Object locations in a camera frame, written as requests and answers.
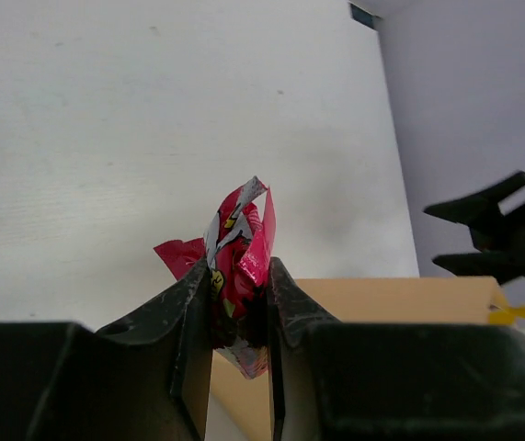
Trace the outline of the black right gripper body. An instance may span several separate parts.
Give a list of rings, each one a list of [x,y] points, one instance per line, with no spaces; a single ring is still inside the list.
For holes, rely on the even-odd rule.
[[[477,253],[500,252],[525,262],[525,202],[506,214],[488,213],[469,230]]]

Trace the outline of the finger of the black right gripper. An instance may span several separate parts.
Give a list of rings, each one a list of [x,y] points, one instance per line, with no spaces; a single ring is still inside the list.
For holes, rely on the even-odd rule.
[[[525,262],[500,252],[441,254],[432,263],[457,277],[493,277],[498,284],[525,277]]]
[[[471,225],[488,213],[500,213],[499,203],[525,187],[525,172],[517,171],[483,190],[429,205],[423,212],[445,221]]]

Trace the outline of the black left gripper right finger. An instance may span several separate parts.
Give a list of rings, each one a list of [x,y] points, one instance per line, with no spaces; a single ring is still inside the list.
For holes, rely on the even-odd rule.
[[[525,335],[482,324],[345,323],[270,263],[275,440],[525,440]]]

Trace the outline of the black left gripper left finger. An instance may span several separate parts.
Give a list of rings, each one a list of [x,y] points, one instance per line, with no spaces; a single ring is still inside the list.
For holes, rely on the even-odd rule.
[[[0,440],[201,440],[211,377],[209,271],[97,331],[0,322]]]

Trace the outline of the small yellow snack packet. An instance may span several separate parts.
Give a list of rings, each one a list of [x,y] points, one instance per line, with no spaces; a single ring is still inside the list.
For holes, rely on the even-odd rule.
[[[512,326],[517,320],[525,320],[525,305],[505,308],[493,307],[488,313],[488,323],[493,325]]]

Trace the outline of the magenta small snack packet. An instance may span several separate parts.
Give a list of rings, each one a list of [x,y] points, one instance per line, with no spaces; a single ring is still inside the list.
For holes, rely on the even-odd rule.
[[[254,176],[223,200],[201,238],[154,248],[175,279],[206,260],[213,349],[247,379],[268,368],[266,286],[275,233],[270,189]]]

